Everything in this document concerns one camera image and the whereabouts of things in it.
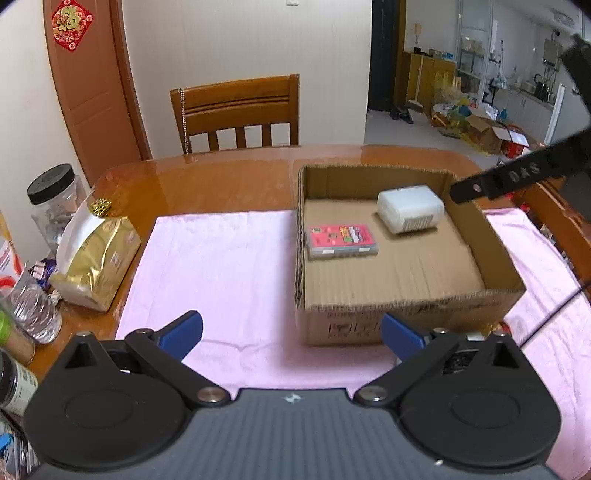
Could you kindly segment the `wooden chair far side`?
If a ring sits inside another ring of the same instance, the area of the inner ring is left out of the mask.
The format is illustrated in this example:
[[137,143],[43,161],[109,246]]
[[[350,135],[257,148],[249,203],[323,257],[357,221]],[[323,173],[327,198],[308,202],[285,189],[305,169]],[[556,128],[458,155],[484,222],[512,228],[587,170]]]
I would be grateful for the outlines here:
[[169,92],[182,152],[192,152],[191,138],[204,135],[218,151],[217,133],[235,132],[238,149],[247,147],[245,129],[259,126],[264,147],[273,145],[274,125],[288,126],[288,144],[300,144],[300,86],[297,74],[177,88]]

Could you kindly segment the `white plastic container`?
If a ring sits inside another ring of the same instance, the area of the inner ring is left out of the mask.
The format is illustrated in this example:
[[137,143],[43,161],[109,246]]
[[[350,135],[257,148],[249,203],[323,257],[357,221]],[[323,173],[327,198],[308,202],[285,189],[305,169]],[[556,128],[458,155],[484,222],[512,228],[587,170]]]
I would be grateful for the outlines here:
[[443,201],[427,185],[382,191],[377,208],[394,235],[435,228],[445,215]]

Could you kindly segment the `white refrigerator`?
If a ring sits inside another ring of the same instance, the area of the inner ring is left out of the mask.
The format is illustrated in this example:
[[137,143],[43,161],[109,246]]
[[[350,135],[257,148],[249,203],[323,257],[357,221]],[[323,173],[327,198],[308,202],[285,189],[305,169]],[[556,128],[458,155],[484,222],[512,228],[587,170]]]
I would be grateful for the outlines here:
[[563,104],[563,100],[564,100],[564,95],[565,95],[565,85],[563,83],[560,83],[558,86],[558,90],[557,90],[557,94],[556,94],[556,98],[555,98],[555,102],[554,102],[554,106],[553,106],[553,110],[552,110],[552,114],[550,117],[550,122],[546,131],[546,135],[544,138],[544,144],[546,146],[550,145],[554,134],[555,134],[555,130],[558,124],[558,120],[560,117],[560,112],[562,109],[562,104]]

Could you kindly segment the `black lid plastic jar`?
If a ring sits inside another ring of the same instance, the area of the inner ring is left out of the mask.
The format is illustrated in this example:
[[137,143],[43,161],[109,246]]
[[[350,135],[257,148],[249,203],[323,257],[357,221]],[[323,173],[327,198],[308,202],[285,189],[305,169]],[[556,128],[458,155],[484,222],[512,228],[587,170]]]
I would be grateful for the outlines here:
[[62,163],[40,174],[26,193],[31,218],[54,255],[66,226],[87,197],[82,181],[70,164]]

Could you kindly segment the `green lid bottle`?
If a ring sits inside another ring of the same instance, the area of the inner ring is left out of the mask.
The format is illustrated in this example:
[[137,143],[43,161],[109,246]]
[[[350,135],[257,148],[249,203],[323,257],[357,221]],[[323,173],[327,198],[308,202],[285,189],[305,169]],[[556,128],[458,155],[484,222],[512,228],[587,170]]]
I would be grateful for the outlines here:
[[0,309],[0,345],[24,366],[32,362],[36,353],[34,341],[17,326],[3,308]]

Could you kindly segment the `wooden chair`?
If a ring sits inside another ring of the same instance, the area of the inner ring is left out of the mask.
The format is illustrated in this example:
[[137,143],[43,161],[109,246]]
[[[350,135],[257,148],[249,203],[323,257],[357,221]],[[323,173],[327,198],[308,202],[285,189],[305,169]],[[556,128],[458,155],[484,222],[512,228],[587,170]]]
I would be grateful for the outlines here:
[[300,144],[300,86],[297,74],[177,88],[169,92],[182,152],[192,152],[191,138],[204,135],[218,151],[217,133],[235,132],[238,149],[247,147],[245,129],[259,126],[264,147],[273,145],[274,125],[288,126],[288,144]]
[[512,194],[536,227],[545,226],[579,280],[590,279],[590,223],[561,196],[565,179],[549,179]]

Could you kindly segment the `wooden chair right side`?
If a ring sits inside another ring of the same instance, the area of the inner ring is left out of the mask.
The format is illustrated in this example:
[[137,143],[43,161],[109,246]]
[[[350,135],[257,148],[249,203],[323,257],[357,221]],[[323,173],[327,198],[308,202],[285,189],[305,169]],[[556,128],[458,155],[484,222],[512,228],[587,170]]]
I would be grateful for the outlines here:
[[590,279],[590,223],[561,196],[565,179],[549,179],[512,194],[536,227],[545,226],[579,280]]

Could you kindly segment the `pink tablecloth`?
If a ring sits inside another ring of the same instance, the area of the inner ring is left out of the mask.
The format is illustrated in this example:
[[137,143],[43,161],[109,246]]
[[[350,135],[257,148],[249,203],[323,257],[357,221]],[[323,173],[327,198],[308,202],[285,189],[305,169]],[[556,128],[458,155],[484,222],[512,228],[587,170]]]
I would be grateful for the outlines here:
[[[590,306],[550,242],[515,208],[487,218],[526,292],[506,315],[557,402],[562,426],[549,466],[564,479],[590,468]],[[396,359],[378,345],[301,345],[294,305],[294,211],[161,217],[147,241],[117,336],[157,330],[187,311],[204,336],[185,363],[230,392],[242,387],[353,391]]]

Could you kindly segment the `small black lid jar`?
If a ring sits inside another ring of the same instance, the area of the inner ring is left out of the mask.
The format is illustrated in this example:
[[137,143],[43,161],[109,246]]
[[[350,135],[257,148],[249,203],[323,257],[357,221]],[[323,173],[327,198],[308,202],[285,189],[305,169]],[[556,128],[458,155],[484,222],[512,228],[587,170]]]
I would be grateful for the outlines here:
[[26,408],[38,388],[36,376],[1,351],[0,404],[9,413],[23,417]]

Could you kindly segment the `red door decoration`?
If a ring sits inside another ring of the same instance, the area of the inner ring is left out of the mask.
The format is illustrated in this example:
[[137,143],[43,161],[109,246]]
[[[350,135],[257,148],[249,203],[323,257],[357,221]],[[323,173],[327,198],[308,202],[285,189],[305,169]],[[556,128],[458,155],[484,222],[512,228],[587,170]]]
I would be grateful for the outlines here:
[[94,21],[94,15],[75,0],[63,0],[52,15],[56,44],[73,52]]

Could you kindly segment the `card box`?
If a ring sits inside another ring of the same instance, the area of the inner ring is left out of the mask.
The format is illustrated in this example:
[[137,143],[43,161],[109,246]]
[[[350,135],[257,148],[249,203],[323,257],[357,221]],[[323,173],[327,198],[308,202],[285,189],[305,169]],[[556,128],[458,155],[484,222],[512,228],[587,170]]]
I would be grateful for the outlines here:
[[377,255],[379,245],[367,225],[336,224],[308,228],[308,254],[313,259]]

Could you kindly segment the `wooden door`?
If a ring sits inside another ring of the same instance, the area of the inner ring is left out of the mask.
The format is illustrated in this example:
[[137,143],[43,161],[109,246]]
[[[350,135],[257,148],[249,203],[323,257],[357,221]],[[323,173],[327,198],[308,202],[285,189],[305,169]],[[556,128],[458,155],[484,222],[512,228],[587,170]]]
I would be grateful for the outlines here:
[[109,169],[152,158],[135,92],[120,1],[77,1],[94,21],[75,51],[54,42],[42,3],[50,67],[62,115],[83,174],[93,185]]

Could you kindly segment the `water bottle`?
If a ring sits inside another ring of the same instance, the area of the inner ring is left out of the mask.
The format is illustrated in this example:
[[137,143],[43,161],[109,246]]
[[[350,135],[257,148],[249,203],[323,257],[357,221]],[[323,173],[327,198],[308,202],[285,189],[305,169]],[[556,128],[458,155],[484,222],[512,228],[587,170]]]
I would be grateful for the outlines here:
[[4,216],[1,216],[1,304],[39,344],[53,342],[61,330],[61,314],[21,261]]

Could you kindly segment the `gold tissue pack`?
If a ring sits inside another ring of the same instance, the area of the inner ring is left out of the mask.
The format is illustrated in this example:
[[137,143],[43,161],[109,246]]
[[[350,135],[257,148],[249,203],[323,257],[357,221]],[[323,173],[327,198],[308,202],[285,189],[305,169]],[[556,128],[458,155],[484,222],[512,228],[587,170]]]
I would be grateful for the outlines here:
[[106,199],[85,199],[63,232],[50,276],[64,301],[100,312],[110,308],[141,245],[129,218],[110,209]]

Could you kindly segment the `cardboard box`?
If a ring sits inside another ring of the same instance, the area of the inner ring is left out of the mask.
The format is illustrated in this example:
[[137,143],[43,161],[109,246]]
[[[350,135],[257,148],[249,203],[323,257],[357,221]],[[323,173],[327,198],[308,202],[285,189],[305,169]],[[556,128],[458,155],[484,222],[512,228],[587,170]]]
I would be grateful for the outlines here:
[[[301,342],[377,343],[387,313],[415,327],[457,332],[504,319],[526,287],[483,211],[451,200],[456,179],[448,171],[394,166],[301,168],[294,291]],[[379,194],[422,185],[443,201],[443,219],[426,231],[391,233],[378,214]],[[312,257],[311,230],[332,226],[368,228],[377,253]]]

